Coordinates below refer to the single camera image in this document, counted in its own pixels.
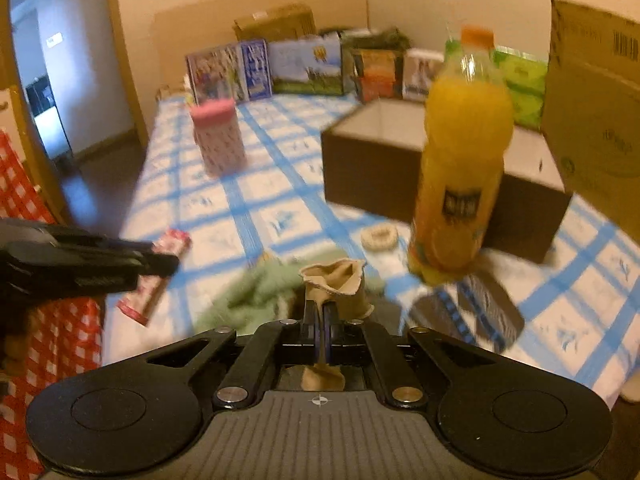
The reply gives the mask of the person's left hand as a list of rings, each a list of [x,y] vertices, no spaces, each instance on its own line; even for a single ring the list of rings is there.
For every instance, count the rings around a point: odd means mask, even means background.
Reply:
[[[32,336],[40,329],[38,309],[28,311],[28,317],[22,318],[20,328],[12,328],[9,332],[2,327],[1,335],[1,378],[21,376],[25,373]]]

